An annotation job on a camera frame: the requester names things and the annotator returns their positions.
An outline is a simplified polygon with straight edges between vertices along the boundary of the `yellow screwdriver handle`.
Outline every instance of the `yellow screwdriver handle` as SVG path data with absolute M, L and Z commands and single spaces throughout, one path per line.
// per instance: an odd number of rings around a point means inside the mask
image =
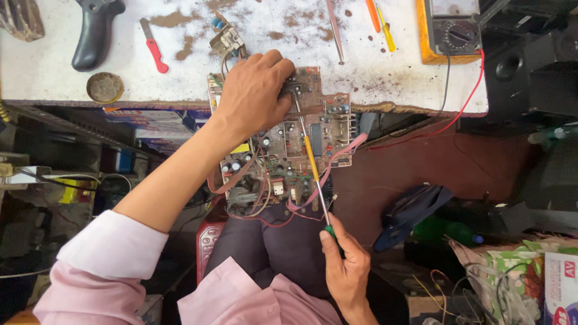
M 383 25 L 383 33 L 386 35 L 387 47 L 390 52 L 395 51 L 394 38 L 391 37 L 390 28 L 387 25 Z
M 304 136 L 303 141 L 305 142 L 305 149 L 307 150 L 307 156 L 309 157 L 309 163 L 311 164 L 311 170 L 313 171 L 313 179 L 315 182 L 319 182 L 319 174 L 317 173 L 317 165 L 315 164 L 315 157 L 313 157 L 313 150 L 311 149 L 309 136 Z

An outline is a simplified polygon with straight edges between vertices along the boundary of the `red handled knife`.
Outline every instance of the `red handled knife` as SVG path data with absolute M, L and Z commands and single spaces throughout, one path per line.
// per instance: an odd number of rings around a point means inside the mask
M 157 70 L 160 73 L 165 73 L 169 71 L 169 66 L 162 63 L 161 52 L 158 50 L 157 42 L 153 38 L 153 34 L 150 32 L 149 21 L 145 18 L 140 20 L 140 25 L 143 27 L 144 36 L 146 37 L 146 45 L 149 47 L 150 53 L 153 55 L 154 62 L 157 64 Z

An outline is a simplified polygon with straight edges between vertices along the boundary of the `green bottle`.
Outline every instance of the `green bottle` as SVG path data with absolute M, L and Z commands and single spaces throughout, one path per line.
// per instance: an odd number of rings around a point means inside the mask
M 413 228 L 413 237 L 421 241 L 441 241 L 445 235 L 468 247 L 484 242 L 482 236 L 463 223 L 440 219 L 436 215 L 430 215 Z

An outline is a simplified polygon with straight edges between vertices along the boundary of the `black ic chip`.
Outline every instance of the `black ic chip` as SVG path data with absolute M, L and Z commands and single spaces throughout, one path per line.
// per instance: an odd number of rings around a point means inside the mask
M 321 135 L 321 123 L 311 124 L 311 130 L 309 131 L 309 139 L 311 141 L 311 151 L 313 151 L 313 157 L 321 157 L 323 154 L 323 137 Z

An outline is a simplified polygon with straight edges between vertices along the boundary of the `black tool handle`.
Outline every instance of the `black tool handle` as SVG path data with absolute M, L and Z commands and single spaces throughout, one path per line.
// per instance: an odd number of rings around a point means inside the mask
M 108 51 L 113 18 L 124 12 L 122 0 L 76 0 L 82 8 L 82 30 L 72 58 L 72 67 L 90 71 L 104 60 Z

